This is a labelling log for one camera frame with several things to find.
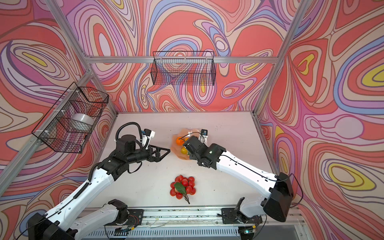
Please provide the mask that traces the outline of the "small fake orange tangerine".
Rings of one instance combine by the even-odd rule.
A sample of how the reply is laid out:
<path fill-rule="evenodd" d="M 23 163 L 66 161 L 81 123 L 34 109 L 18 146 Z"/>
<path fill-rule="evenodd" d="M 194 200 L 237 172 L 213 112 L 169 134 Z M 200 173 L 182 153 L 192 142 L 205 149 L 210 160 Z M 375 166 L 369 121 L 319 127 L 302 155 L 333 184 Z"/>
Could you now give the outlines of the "small fake orange tangerine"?
<path fill-rule="evenodd" d="M 176 144 L 177 144 L 178 146 L 182 146 L 184 143 L 185 143 L 185 140 L 184 140 L 183 138 L 181 138 L 181 137 L 177 137 L 177 139 L 176 139 Z"/>

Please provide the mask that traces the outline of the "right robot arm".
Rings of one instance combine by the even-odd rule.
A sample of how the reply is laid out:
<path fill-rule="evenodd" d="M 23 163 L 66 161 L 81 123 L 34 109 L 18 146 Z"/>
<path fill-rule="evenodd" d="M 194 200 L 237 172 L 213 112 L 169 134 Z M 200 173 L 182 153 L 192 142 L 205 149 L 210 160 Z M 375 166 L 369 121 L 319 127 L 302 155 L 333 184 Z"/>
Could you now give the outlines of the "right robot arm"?
<path fill-rule="evenodd" d="M 284 173 L 275 175 L 255 168 L 235 157 L 224 147 L 207 146 L 197 137 L 190 137 L 183 146 L 191 160 L 199 166 L 227 173 L 256 189 L 261 195 L 254 200 L 239 199 L 235 209 L 235 220 L 246 223 L 254 216 L 267 215 L 275 221 L 285 222 L 293 200 L 290 177 Z"/>

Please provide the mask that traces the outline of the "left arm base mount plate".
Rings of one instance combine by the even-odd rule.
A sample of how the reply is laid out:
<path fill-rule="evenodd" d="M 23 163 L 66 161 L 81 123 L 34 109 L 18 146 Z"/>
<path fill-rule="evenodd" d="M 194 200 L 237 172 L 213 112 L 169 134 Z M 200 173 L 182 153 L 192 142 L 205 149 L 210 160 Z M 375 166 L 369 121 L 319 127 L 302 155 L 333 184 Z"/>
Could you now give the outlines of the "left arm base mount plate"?
<path fill-rule="evenodd" d="M 137 227 L 142 224 L 143 216 L 143 209 L 128 209 L 126 214 L 118 214 L 117 219 L 111 223 L 106 224 L 106 226 Z"/>

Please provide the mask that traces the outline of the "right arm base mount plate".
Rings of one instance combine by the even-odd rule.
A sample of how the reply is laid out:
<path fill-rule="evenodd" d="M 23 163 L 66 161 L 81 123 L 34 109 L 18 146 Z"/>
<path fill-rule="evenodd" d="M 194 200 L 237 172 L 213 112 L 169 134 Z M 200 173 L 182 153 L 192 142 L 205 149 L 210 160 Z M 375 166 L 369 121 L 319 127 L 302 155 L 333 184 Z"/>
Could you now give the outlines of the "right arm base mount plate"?
<path fill-rule="evenodd" d="M 222 208 L 221 213 L 217 214 L 217 216 L 222 218 L 224 224 L 252 224 L 258 226 L 263 222 L 261 216 L 250 218 L 234 208 Z"/>

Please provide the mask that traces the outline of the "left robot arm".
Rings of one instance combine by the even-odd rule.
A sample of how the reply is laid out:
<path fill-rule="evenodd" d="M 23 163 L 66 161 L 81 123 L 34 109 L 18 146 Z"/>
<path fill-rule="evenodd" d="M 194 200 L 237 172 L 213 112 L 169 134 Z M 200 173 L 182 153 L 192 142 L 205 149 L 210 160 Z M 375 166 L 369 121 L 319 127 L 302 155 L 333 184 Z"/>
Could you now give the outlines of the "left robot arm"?
<path fill-rule="evenodd" d="M 65 200 L 45 214 L 34 214 L 28 220 L 30 240 L 81 240 L 106 224 L 126 225 L 129 211 L 126 204 L 111 200 L 100 210 L 80 218 L 79 214 L 104 189 L 121 175 L 129 173 L 131 164 L 144 161 L 158 163 L 171 150 L 150 145 L 153 134 L 137 140 L 134 135 L 116 139 L 116 148 L 102 162 L 91 169 L 87 180 Z"/>

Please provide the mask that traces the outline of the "red berry cluster with leaf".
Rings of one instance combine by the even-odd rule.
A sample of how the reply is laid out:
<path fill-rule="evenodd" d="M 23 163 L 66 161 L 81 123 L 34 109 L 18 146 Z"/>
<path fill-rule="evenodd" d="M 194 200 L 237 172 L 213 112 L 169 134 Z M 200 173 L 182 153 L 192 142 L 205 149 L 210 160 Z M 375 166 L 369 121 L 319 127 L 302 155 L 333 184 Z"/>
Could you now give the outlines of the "red berry cluster with leaf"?
<path fill-rule="evenodd" d="M 194 177 L 185 177 L 178 175 L 170 184 L 170 196 L 175 197 L 178 200 L 185 200 L 187 204 L 190 204 L 190 196 L 196 194 L 196 182 Z"/>

